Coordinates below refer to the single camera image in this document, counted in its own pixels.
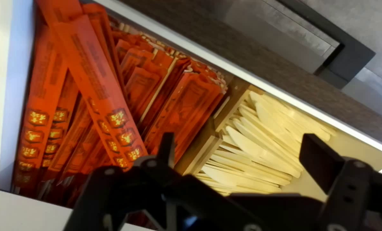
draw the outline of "gold printed label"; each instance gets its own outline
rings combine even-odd
[[[128,162],[127,162],[126,158],[115,158],[115,162],[122,168],[127,168],[128,167]]]
[[[87,102],[88,102],[91,111],[95,112],[96,114],[99,114],[100,112],[99,112],[96,103],[92,99],[88,99]]]
[[[54,122],[65,122],[68,118],[68,112],[67,111],[62,111],[62,109],[56,109],[53,117]]]
[[[33,167],[35,167],[35,166],[31,164],[31,163],[19,162],[19,170],[21,170],[22,172],[28,172],[28,171],[31,171]]]
[[[58,150],[59,145],[56,144],[47,144],[46,153],[53,154]]]
[[[108,140],[106,144],[109,145],[110,150],[118,153],[118,145],[113,140]]]
[[[110,134],[110,129],[104,121],[99,121],[99,126],[104,134]]]
[[[29,143],[40,143],[42,140],[42,132],[26,130],[24,139]]]
[[[44,159],[42,163],[41,163],[41,166],[44,168],[49,168],[50,164],[51,164],[51,159]]]
[[[49,121],[49,116],[45,113],[38,113],[36,111],[31,111],[28,113],[28,122],[36,126],[46,125]]]
[[[22,146],[21,154],[26,158],[35,158],[38,155],[38,150],[35,148]]]
[[[123,146],[127,146],[132,144],[135,135],[132,130],[127,130],[127,132],[118,135],[117,139],[119,144],[122,144]]]
[[[132,152],[128,152],[127,155],[132,162],[135,162],[141,157],[141,152],[138,148],[135,148]]]
[[[127,114],[124,111],[118,111],[108,116],[108,121],[113,127],[123,127],[127,122]]]
[[[63,129],[54,127],[50,130],[49,139],[60,139],[63,137]]]

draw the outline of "drawer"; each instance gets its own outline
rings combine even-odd
[[[117,17],[118,19],[124,21],[146,34],[160,39],[190,57],[195,57],[196,59],[205,62],[208,66],[212,66],[222,72],[227,76],[227,80],[229,80],[228,93],[224,100],[210,116],[201,131],[194,139],[190,148],[186,150],[182,159],[178,162],[176,167],[178,172],[197,175],[201,168],[204,168],[206,162],[212,158],[213,152],[218,149],[224,135],[224,127],[229,123],[229,118],[238,114],[238,108],[242,102],[249,98],[250,93],[267,98],[268,108],[272,108],[273,105],[282,105],[288,108],[290,112],[300,114],[297,118],[312,121],[313,125],[326,127],[329,131],[328,144],[335,150],[342,155],[365,161],[378,171],[382,170],[382,140],[373,139],[372,134],[368,134],[365,132],[367,130],[364,131],[362,127],[358,127],[359,125],[356,125],[356,127],[355,125],[351,126],[349,125],[349,121],[344,122],[342,117],[337,118],[332,116],[332,112],[323,111],[328,109],[329,105],[336,102],[327,99],[323,104],[324,107],[319,107],[320,104],[315,107],[315,102],[312,102],[309,98],[305,99],[300,98],[301,94],[292,94],[295,90],[287,91],[290,86],[285,85],[285,87],[281,87],[277,82],[270,82],[268,80],[269,77],[264,78],[259,69],[249,68],[247,64],[255,64],[255,60],[235,62],[232,60],[232,55],[228,54],[232,53],[232,49],[229,49],[227,54],[209,49],[210,46],[208,44],[210,41],[204,40],[205,35],[200,34],[204,30],[195,30],[195,35],[188,37],[185,36],[186,34],[183,31],[172,28],[171,23],[163,23],[168,22],[168,18],[164,18],[164,16],[160,16],[160,18],[155,17],[155,12],[159,12],[159,9],[150,13],[150,16],[145,16],[141,13],[146,12],[146,7],[141,7],[142,1],[124,3],[117,0],[96,0],[96,3],[108,8],[113,17]],[[9,16],[12,19],[0,16],[0,22],[4,22],[4,27],[1,27],[4,28],[4,32],[0,30],[0,189],[3,190],[9,190],[12,185],[13,162],[18,148],[24,100],[28,93],[27,85],[31,71],[29,66],[32,60],[32,43],[35,35],[33,1],[13,0],[8,1],[8,4],[12,4]],[[246,48],[244,44],[235,44],[236,50],[240,46],[241,49]],[[291,66],[285,62],[279,62],[279,64],[286,64],[291,68]],[[281,69],[273,69],[276,76],[281,76],[281,72],[290,71],[285,71],[283,67],[281,67]],[[310,89],[317,86],[328,87],[328,85],[319,82],[315,84],[315,80],[306,76],[300,69],[295,69],[295,72],[292,72],[292,77],[286,78],[286,82],[295,82],[292,78],[297,76],[300,77],[297,80],[309,78]],[[345,95],[336,94],[335,96],[338,99],[344,98],[347,104],[351,104]],[[274,117],[285,117],[286,120],[286,114],[283,113],[276,114]],[[323,199],[322,191],[306,172],[301,173],[299,179],[282,188],[282,191],[295,191]]]

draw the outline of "white wall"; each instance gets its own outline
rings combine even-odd
[[[32,54],[33,16],[33,0],[0,0],[0,189],[3,190],[9,190],[12,181]]]
[[[62,231],[72,211],[0,191],[0,231]],[[123,231],[149,231],[126,225]]]

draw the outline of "orange wrapper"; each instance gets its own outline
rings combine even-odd
[[[14,173],[14,189],[26,197],[35,195],[38,170],[67,72],[49,28],[40,27],[36,37],[36,57]]]
[[[115,45],[115,50],[117,50],[119,63],[122,63],[124,60],[127,52],[132,48],[135,48],[135,46],[131,45],[129,43],[124,41],[124,40],[118,40],[118,43]]]
[[[63,139],[68,131],[68,127],[72,121],[72,116],[76,108],[78,98],[78,90],[74,85],[73,77],[71,73],[67,75],[65,82],[62,90],[60,100],[58,103],[54,118],[53,118],[53,126],[49,134],[49,141],[42,161],[42,167],[49,167],[51,164],[51,161],[59,149],[59,146],[63,143]]]
[[[146,60],[153,60],[153,57],[154,55],[150,52],[129,49],[124,57],[124,60],[121,64],[122,78],[123,78],[121,80],[121,82],[123,82],[126,86],[135,68],[138,66],[142,66]]]
[[[49,167],[50,172],[47,176],[45,176],[45,180],[51,180],[53,176],[56,176],[65,167],[76,146],[81,143],[81,139],[85,137],[85,132],[90,129],[90,125],[91,118],[87,112],[86,103],[81,102],[77,109],[76,120],[71,130],[67,132],[63,145],[55,154]]]
[[[145,71],[144,68],[135,68],[127,84],[127,102],[132,117],[138,123],[141,116],[145,113],[153,95],[162,82],[162,76]]]
[[[156,154],[164,132],[174,132],[178,161],[206,122],[204,120],[212,112],[209,107],[214,107],[214,102],[218,104],[218,94],[222,94],[220,86],[204,80],[204,76],[186,72],[146,135],[145,143],[150,153]]]
[[[118,44],[119,40],[123,40],[123,41],[131,44],[129,41],[127,41],[127,34],[123,32],[123,31],[113,30],[112,36],[113,36],[113,40],[114,40],[115,45]]]
[[[94,23],[94,28],[96,31],[97,39],[103,46],[106,59],[113,67],[114,76],[121,80],[119,71],[119,60],[117,55],[117,50],[114,48],[113,34],[110,28],[110,21],[105,12],[105,9],[95,3],[85,4],[83,7],[85,14],[90,17],[90,19],[95,19],[97,22]]]
[[[36,0],[46,23],[68,22],[83,14],[79,0]]]
[[[91,150],[79,173],[86,176],[90,175],[96,168],[96,166],[104,161],[104,158],[108,158],[108,155],[104,150],[103,144],[99,141]]]
[[[168,102],[168,98],[178,85],[183,71],[188,67],[190,59],[188,58],[177,58],[169,76],[167,77],[165,82],[162,84],[162,89],[156,93],[154,100],[149,105],[149,109],[145,112],[145,117],[141,120],[140,131],[141,134],[146,134],[151,123],[154,122],[155,117],[162,111],[163,105]]]
[[[172,69],[174,68],[176,60],[173,57],[167,54],[163,50],[156,50],[153,63],[155,63],[162,71],[162,76],[168,77]]]
[[[87,134],[85,135],[83,140],[74,149],[72,157],[67,162],[65,168],[63,171],[63,176],[60,177],[60,181],[68,176],[77,175],[83,168],[86,161],[88,159],[97,141],[99,141],[97,131],[94,126],[91,126]]]
[[[100,162],[94,167],[94,170],[104,167],[104,166],[113,166],[112,159],[108,155],[103,155]]]
[[[108,155],[113,164],[131,167],[147,152],[90,19],[79,17],[69,23],[55,23],[53,30],[59,35],[62,54],[67,57],[74,82],[90,105],[90,116]],[[122,141],[128,132],[129,143]]]

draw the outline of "orange packet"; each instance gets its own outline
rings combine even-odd
[[[158,91],[154,100],[151,100],[150,108],[146,109],[144,118],[140,122],[140,131],[145,135],[154,122],[155,117],[162,111],[163,105],[167,103],[169,95],[173,93],[174,87],[178,85],[183,71],[188,67],[188,58],[177,58],[176,63],[169,72],[167,80],[162,84],[162,89]]]
[[[118,43],[115,45],[115,52],[117,52],[119,63],[122,63],[124,60],[127,52],[132,48],[133,48],[133,45],[131,45],[129,43],[124,41],[124,40],[118,40]]]
[[[110,22],[105,9],[95,3],[85,4],[82,8],[85,14],[90,17],[105,58],[108,59],[115,78],[121,80],[118,55],[117,50],[114,49]]]
[[[68,22],[83,14],[79,0],[36,0],[46,23]]]
[[[100,167],[104,167],[104,166],[114,166],[114,164],[113,164],[113,161],[109,157],[105,157],[103,159],[103,162],[96,168],[100,168]]]
[[[88,159],[92,149],[99,141],[99,135],[96,129],[91,125],[87,134],[85,135],[83,140],[78,146],[76,146],[73,154],[68,159],[60,181],[64,180],[68,176],[77,175],[85,166],[86,161]]]
[[[95,167],[103,162],[104,157],[108,158],[101,141],[99,141],[95,148],[91,150],[87,161],[85,162],[82,170],[79,171],[81,175],[91,175]]]
[[[174,132],[179,148],[176,149],[176,157],[179,157],[183,146],[188,146],[196,135],[195,126],[200,127],[197,123],[201,122],[199,118],[205,118],[204,113],[214,102],[214,89],[215,84],[197,73],[186,72],[146,135],[145,144],[150,153],[156,154],[164,132]]]
[[[55,23],[53,30],[62,35],[58,36],[59,48],[90,105],[88,112],[108,155],[113,164],[131,167],[135,159],[147,153],[88,18]]]
[[[200,75],[199,80],[195,80],[197,87],[204,89],[206,93],[204,94],[204,100],[195,104],[192,113],[188,114],[190,120],[181,129],[181,135],[177,139],[177,150],[174,162],[178,162],[182,154],[186,152],[191,141],[195,139],[197,132],[206,123],[210,114],[218,107],[219,102],[223,99],[226,90],[222,85],[210,80],[212,77]]]
[[[114,40],[114,44],[117,45],[119,40],[123,40],[126,43],[127,41],[127,34],[122,32],[122,31],[118,31],[118,30],[113,30],[112,31],[112,36],[113,36],[113,40]]]
[[[49,167],[47,175],[44,180],[53,180],[59,172],[65,167],[69,157],[72,155],[76,146],[79,144],[85,132],[87,131],[91,123],[90,114],[85,102],[81,102],[77,109],[76,121],[67,132],[64,143],[59,148],[58,153],[54,155],[54,159]]]
[[[156,89],[153,90],[150,100],[146,102],[146,105],[145,105],[144,111],[141,112],[141,118],[140,118],[138,126],[142,125],[142,121],[145,120],[145,117],[149,113],[149,111],[151,109],[155,99],[158,98],[159,93],[162,91],[163,86],[165,85],[167,80],[169,78],[171,72],[176,67],[177,60],[178,60],[177,58],[168,55],[165,52],[156,50],[153,63],[155,63],[159,68],[158,68],[158,71],[151,71],[151,72],[162,76],[162,80],[158,82]]]
[[[144,68],[135,68],[127,82],[127,103],[136,122],[140,122],[160,82],[162,76],[147,72]]]
[[[78,98],[78,90],[74,85],[73,77],[71,73],[67,75],[65,82],[62,90],[62,95],[53,118],[53,125],[49,134],[49,141],[46,152],[44,154],[42,167],[49,167],[55,153],[59,150],[59,146],[63,143],[65,136],[74,108]]]
[[[35,194],[67,72],[63,58],[54,48],[49,28],[40,27],[36,37],[36,57],[14,171],[14,189],[26,197]]]
[[[209,77],[214,81],[218,78],[217,72],[214,72],[205,63],[197,62],[195,59],[191,59],[190,69],[192,69],[192,72],[195,72],[195,73],[204,75],[205,77]]]
[[[146,60],[153,60],[153,53],[138,49],[129,49],[121,64],[123,86],[127,86],[129,77],[136,67],[142,66]]]

